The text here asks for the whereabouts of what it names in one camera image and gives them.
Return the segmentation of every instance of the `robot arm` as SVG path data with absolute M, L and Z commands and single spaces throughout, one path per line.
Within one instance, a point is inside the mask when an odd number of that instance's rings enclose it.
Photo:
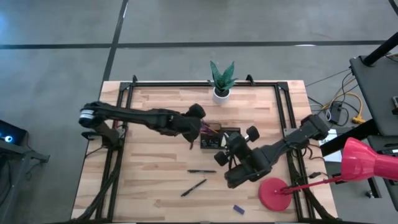
M 143 124 L 167 136 L 182 134 L 187 141 L 192 143 L 199 136 L 201 119 L 205 116 L 203 108 L 198 104 L 192 105 L 184 114 L 168 109 L 142 111 L 118 108 L 97 101 L 86 104 L 80 110 L 79 123 L 102 135 L 103 142 L 108 146 L 119 143 L 119 133 L 106 125 L 104 121 L 107 119 Z
M 228 182 L 229 188 L 235 188 L 245 181 L 255 182 L 261 177 L 267 175 L 272 166 L 278 161 L 279 157 L 292 149 L 303 149 L 308 146 L 309 139 L 321 140 L 328 135 L 329 128 L 324 122 L 315 115 L 307 116 L 302 120 L 301 126 L 292 132 L 286 138 L 281 139 L 275 144 L 261 146 L 250 149 L 247 145 L 250 135 L 258 136 L 255 127 L 248 129 L 249 137 L 244 138 L 242 135 L 235 133 L 228 138 L 227 153 L 219 152 L 215 155 L 215 159 L 219 165 L 223 166 L 236 156 L 240 164 L 234 168 L 229 168 L 224 174 Z

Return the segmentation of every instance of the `pen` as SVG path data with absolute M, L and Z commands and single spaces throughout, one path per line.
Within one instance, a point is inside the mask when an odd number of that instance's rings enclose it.
M 181 197 L 185 197 L 187 196 L 192 190 L 195 190 L 197 187 L 201 186 L 204 182 L 206 182 L 207 179 L 204 179 L 203 181 L 199 182 L 198 184 L 196 184 L 195 186 L 191 187 L 191 189 L 187 190 L 186 192 L 184 192 L 183 194 L 181 194 Z
M 215 170 L 187 170 L 189 173 L 204 172 L 204 173 L 215 173 Z

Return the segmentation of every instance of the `wooden table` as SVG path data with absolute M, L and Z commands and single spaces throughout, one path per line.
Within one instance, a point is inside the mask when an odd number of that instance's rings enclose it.
M 116 104 L 120 82 L 104 82 L 100 100 Z M 303 81 L 288 81 L 296 123 L 311 113 Z M 260 138 L 250 142 L 251 147 L 273 144 L 282 138 L 275 91 L 270 87 L 236 87 L 229 102 L 223 106 L 213 103 L 212 89 L 208 87 L 135 87 L 131 108 L 149 110 L 168 108 L 186 112 L 199 103 L 205 109 L 205 120 L 217 120 L 223 126 L 239 127 L 242 132 L 255 125 Z M 263 207 L 257 197 L 261 180 L 247 181 L 236 189 L 227 188 L 224 173 L 214 160 L 214 150 L 200 149 L 196 140 L 192 150 L 182 136 L 161 136 L 139 124 L 129 124 L 124 147 L 114 222 L 293 222 L 297 217 L 294 203 L 283 212 L 272 212 Z M 88 152 L 100 147 L 92 141 Z M 315 156 L 321 151 L 313 147 Z M 78 217 L 91 203 L 101 185 L 106 150 L 100 150 L 85 160 L 76 195 L 72 218 Z M 321 159 L 309 160 L 304 156 L 307 173 L 326 172 Z M 189 174 L 187 169 L 211 169 L 216 174 Z M 263 177 L 278 177 L 290 184 L 286 155 L 280 157 L 272 172 Z M 180 195 L 203 179 L 205 184 L 181 198 Z M 319 181 L 319 176 L 309 182 Z M 319 202 L 333 216 L 337 216 L 329 185 L 312 188 Z M 300 195 L 303 210 L 305 199 Z M 238 205 L 246 212 L 233 210 Z

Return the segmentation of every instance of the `lamp base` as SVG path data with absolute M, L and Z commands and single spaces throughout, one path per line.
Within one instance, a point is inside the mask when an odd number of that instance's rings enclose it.
M 259 187 L 260 202 L 272 211 L 283 211 L 292 202 L 292 194 L 279 194 L 282 188 L 287 184 L 279 178 L 270 178 L 264 180 Z

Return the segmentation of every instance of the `concrete floor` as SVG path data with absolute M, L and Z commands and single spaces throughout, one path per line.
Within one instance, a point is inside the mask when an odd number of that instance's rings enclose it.
M 110 44 L 122 0 L 0 1 L 0 45 Z M 119 43 L 385 40 L 398 30 L 388 0 L 130 0 Z M 311 83 L 348 68 L 376 45 L 117 49 L 110 80 L 204 80 L 209 61 L 232 61 L 236 77 Z M 12 223 L 51 223 L 71 214 L 87 141 L 78 110 L 98 99 L 109 49 L 0 50 L 0 119 L 28 130 L 50 162 L 24 183 Z M 307 88 L 326 103 L 344 75 Z M 355 98 L 347 102 L 359 107 Z M 348 108 L 351 116 L 354 111 Z M 365 119 L 371 118 L 365 107 Z M 336 172 L 336 164 L 327 164 Z M 339 217 L 395 223 L 383 198 L 367 199 L 366 182 L 332 185 Z

